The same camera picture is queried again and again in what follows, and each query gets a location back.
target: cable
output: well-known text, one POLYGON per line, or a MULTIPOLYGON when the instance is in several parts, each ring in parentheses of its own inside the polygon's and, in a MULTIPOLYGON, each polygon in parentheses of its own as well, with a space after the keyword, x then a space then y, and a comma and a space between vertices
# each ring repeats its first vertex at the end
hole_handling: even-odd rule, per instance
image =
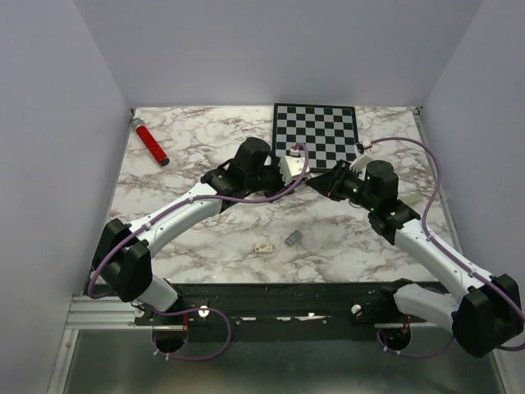
MULTIPOLYGON (((297 146, 299 146, 304 151, 304 162, 305 162, 305 164, 308 163, 308 147, 306 146, 306 144, 301 144, 301 143, 297 144, 297 146)), ((166 208, 164 211, 160 212, 155 218, 152 218, 149 221, 149 223, 144 224, 143 226, 139 227, 137 230, 135 230, 131 234, 129 234, 124 240, 119 242, 103 258, 103 260, 98 265, 97 269, 95 269, 95 271, 93 273, 93 276, 89 280, 88 296, 91 297, 94 300, 99 300, 101 298, 104 298, 106 296, 110 296, 110 295, 113 294, 110 291, 106 292, 106 293, 99 293, 99 294, 95 294, 94 293, 95 284, 97 282, 98 277, 100 276, 100 273, 102 272, 102 270, 104 270, 104 267, 106 267, 106 265, 109 263, 109 261, 112 259, 112 257, 115 255, 115 253, 118 250, 120 250, 121 248, 126 246, 138 234, 140 234, 141 232, 147 230, 148 227, 150 227, 151 225, 155 224, 156 222, 158 222, 159 220, 164 218, 167 214, 175 211, 176 209, 178 209, 180 207, 183 207, 186 204, 192 204, 193 201, 199 201, 201 199, 220 199, 220 200, 223 200, 223 201, 230 201, 230 202, 241 203, 241 204, 271 203, 271 202, 277 201, 278 199, 280 199, 280 198, 284 197, 285 195, 291 193, 297 186, 299 186, 301 181, 306 176, 306 171, 307 170, 308 170, 308 165, 304 165, 301 173, 299 174, 299 177, 290 186, 288 186, 286 189, 284 189, 281 193, 278 193, 277 195, 273 195, 272 197, 268 197, 266 199, 237 199, 237 198, 234 198, 234 197, 226 197, 224 195, 197 195, 197 196, 193 197, 192 199, 185 199, 183 201, 180 201, 177 204, 172 205, 169 208, 166 208)), ((182 310, 182 311, 179 311, 179 312, 162 312, 162 311, 157 310, 157 309, 152 307, 152 310, 153 310, 154 313, 159 314, 161 316, 178 316, 180 314, 187 314, 187 313, 190 313, 190 312, 196 312, 196 311, 199 311, 201 309, 200 308, 196 308, 196 309, 182 310)), ((226 327, 228 329, 228 336, 226 338, 226 341, 225 341, 224 345, 221 347, 221 349, 219 349, 215 353, 212 353, 211 355, 205 355, 205 356, 202 356, 202 357, 184 357, 184 356, 179 356, 179 355, 174 355, 174 354, 166 354, 166 353, 162 353, 159 349, 156 349, 156 351, 158 353, 168 357, 168 358, 178 359, 178 360, 193 360, 193 361, 210 360, 211 358, 220 355, 228 347, 228 345, 230 344, 230 340, 231 340, 231 325, 230 325, 230 322, 228 321, 228 318, 220 310, 213 309, 213 308, 208 308, 208 310, 211 311, 211 312, 214 312, 216 314, 219 314, 224 319, 224 321, 226 322, 226 327)), ((157 348, 154 339, 153 339, 153 345, 157 348)))
POLYGON ((430 359, 431 357, 437 357, 438 355, 442 355, 446 351, 452 349, 454 347, 455 343, 456 343, 456 340, 454 339, 454 337, 452 337, 452 340, 449 342, 449 344, 447 346, 445 346, 441 350, 438 350, 438 351, 436 351, 434 353, 426 353, 426 354, 422 354, 422 355, 415 355, 415 354, 412 354, 412 353, 401 353, 398 350, 391 349, 386 344, 386 338, 385 338, 385 341, 383 341, 381 339, 381 336, 384 337, 383 331, 382 330, 377 330, 377 337, 376 337, 377 343, 379 343, 379 345, 383 348, 383 351, 386 351, 387 353, 391 353, 392 355, 398 355, 400 357, 407 357, 409 359, 430 359))
MULTIPOLYGON (((434 188, 434 191, 432 192, 432 195, 431 195, 430 199, 428 200, 427 206, 425 207, 425 209, 423 211, 423 215, 422 215, 422 219, 421 219, 422 228, 423 228, 423 231, 425 232, 425 235, 427 236, 427 238, 431 241, 432 244, 434 244, 436 246, 437 249, 439 249, 449 259, 454 261, 457 265, 459 265, 461 267, 461 269, 466 271, 468 273, 468 275, 471 275, 471 276, 475 277, 479 281, 481 281, 484 284, 486 284, 487 286, 489 286, 493 291, 495 291, 501 298, 503 298, 505 300, 505 302, 507 302, 507 304, 510 305, 510 307, 514 310, 514 312, 516 312, 516 314, 518 314, 518 316, 525 323, 525 313, 519 308, 519 306, 517 306, 514 303, 514 301, 512 301, 510 299, 510 297, 508 295, 506 295, 494 283, 492 283, 491 281, 485 279, 479 273, 476 273, 475 271, 472 271, 467 264, 465 264, 463 261, 461 261, 456 256, 454 256, 452 253, 450 253, 450 251, 443 244, 441 244, 436 238, 434 238, 434 236, 430 233, 430 230, 428 229, 428 225, 427 225, 427 216, 428 216, 428 213, 430 211, 430 207, 431 207, 432 203, 434 202, 434 200, 436 199, 437 195, 439 194, 440 187, 441 187, 441 180, 442 180, 441 166, 440 166, 439 162, 437 161, 436 155, 425 144, 423 144, 423 143, 421 143, 421 142, 419 142, 417 140, 413 140, 411 138, 407 138, 407 137, 385 137, 385 138, 379 138, 377 140, 372 141, 372 144, 378 144, 378 143, 386 142, 386 141, 405 141, 405 142, 410 142, 412 144, 416 144, 416 145, 420 146, 421 148, 423 148, 428 153, 428 155, 432 158, 432 160, 434 161, 434 164, 436 165, 436 172, 437 172, 436 187, 434 188)), ((525 349, 525 342, 522 343, 519 346, 500 346, 498 349, 505 350, 505 351, 521 351, 521 350, 525 349)))
MULTIPOLYGON (((308 148, 306 144, 297 144, 303 151, 304 151, 304 162, 308 163, 308 148)), ((127 245, 128 242, 130 242, 133 238, 135 238, 138 234, 140 234, 142 231, 145 231, 148 229, 149 226, 155 224, 162 218, 164 218, 167 214, 175 211, 176 209, 183 207, 186 204, 191 204, 193 201, 199 201, 201 199, 221 199, 223 201, 230 201, 233 203, 241 203, 241 204, 264 204, 264 203, 271 203, 273 201, 277 201, 278 199, 284 197, 285 195, 291 193, 304 179, 304 176, 306 175, 306 171, 308 170, 308 166, 303 166, 303 170, 299 174, 299 177, 286 189, 284 189, 281 193, 278 193, 277 195, 273 195, 272 197, 268 197, 266 199, 237 199, 235 197, 226 197, 224 195, 196 195, 195 197, 190 199, 185 199, 183 201, 180 201, 177 204, 172 205, 169 208, 166 208, 164 211, 160 212, 155 218, 152 218, 149 223, 145 223, 143 226, 139 227, 136 231, 129 234, 124 240, 119 242, 107 255, 103 258, 103 260, 98 265, 97 269, 95 269, 93 276, 91 277, 91 280, 89 281, 88 285, 88 296, 91 297, 94 300, 99 300, 103 297, 109 296, 112 294, 112 292, 107 293, 100 293, 95 294, 94 288, 95 283, 100 276, 100 273, 102 270, 104 270, 104 267, 106 267, 107 263, 112 259, 112 257, 115 255, 115 253, 123 248, 125 245, 127 245)))
MULTIPOLYGON (((181 311, 178 311, 178 312, 162 312, 162 311, 157 310, 155 308, 152 308, 152 310, 153 310, 153 312, 155 314, 159 314, 161 316, 180 316, 182 314, 190 314, 192 312, 199 312, 199 311, 202 312, 203 311, 201 308, 186 309, 186 310, 181 310, 181 311)), ((227 316, 225 314, 223 314, 219 309, 206 308, 205 310, 213 312, 215 314, 218 314, 219 316, 222 317, 222 319, 226 323, 226 329, 228 330, 228 334, 226 336, 226 340, 224 341, 224 344, 221 346, 221 349, 217 350, 214 353, 211 353, 210 355, 203 355, 203 356, 199 356, 199 357, 186 357, 184 355, 176 355, 174 353, 164 353, 164 352, 162 352, 162 351, 160 351, 158 349, 156 337, 153 336, 152 344, 153 344, 153 346, 155 346, 155 353, 154 354, 155 355, 156 354, 163 355, 164 357, 167 357, 167 358, 170 358, 170 359, 175 359, 175 360, 205 361, 205 360, 210 360, 210 359, 213 359, 214 357, 217 357, 224 350, 226 350, 226 348, 230 345, 230 341, 231 341, 231 324, 230 324, 230 321, 228 320, 227 316)))

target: marble surface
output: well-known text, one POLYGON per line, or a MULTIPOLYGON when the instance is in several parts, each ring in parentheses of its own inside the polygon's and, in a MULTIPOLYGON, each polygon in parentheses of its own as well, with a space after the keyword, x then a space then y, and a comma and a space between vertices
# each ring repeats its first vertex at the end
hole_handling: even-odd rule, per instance
MULTIPOLYGON (((139 109, 171 162, 159 167, 132 133, 112 203, 111 216, 124 222, 140 218, 184 194, 209 169, 233 157, 249 136, 271 143, 272 107, 139 109)), ((385 136, 418 139, 409 108, 357 108, 361 140, 385 136)), ((418 193, 413 206, 422 212, 434 181, 427 157, 417 147, 388 142, 376 145, 374 158, 393 163, 400 195, 418 193)), ((450 243, 439 201, 429 215, 431 228, 450 243)), ((365 282, 416 281, 433 276, 405 252, 391 246, 368 224, 366 212, 332 202, 307 186, 274 204, 242 205, 192 227, 167 245, 153 271, 171 282, 365 282), (303 239, 289 247, 294 230, 303 239), (256 242, 274 245, 256 254, 256 242)))

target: red tube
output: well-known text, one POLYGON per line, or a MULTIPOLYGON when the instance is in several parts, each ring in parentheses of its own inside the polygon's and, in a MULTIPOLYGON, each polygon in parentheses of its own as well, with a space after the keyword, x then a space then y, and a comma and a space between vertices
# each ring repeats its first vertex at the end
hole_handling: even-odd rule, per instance
POLYGON ((153 138, 148 128, 144 125, 144 122, 140 119, 135 119, 132 123, 132 126, 135 127, 135 131, 139 135, 140 139, 144 142, 149 152, 153 155, 155 160, 161 165, 166 166, 170 159, 167 157, 164 150, 162 150, 161 145, 153 138))

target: gray wall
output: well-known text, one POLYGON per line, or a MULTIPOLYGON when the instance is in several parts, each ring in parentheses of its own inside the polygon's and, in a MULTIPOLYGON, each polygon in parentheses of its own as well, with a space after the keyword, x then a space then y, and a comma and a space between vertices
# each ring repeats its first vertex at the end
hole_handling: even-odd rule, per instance
POLYGON ((482 0, 75 0, 134 106, 422 104, 482 0))
POLYGON ((0 5, 0 392, 46 392, 129 109, 71 0, 0 5))
MULTIPOLYGON (((522 300, 524 21, 523 0, 486 0, 422 115, 429 143, 441 158, 465 254, 496 274, 513 276, 522 300)), ((525 387, 525 353, 508 356, 525 387)))

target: checkered board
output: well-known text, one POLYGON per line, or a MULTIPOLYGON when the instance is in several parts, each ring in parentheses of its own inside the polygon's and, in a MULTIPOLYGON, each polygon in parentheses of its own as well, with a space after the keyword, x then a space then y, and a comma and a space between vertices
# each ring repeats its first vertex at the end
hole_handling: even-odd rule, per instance
POLYGON ((326 172, 341 159, 355 159, 356 125, 354 107, 277 103, 272 149, 277 156, 284 156, 295 143, 306 143, 310 171, 326 172))

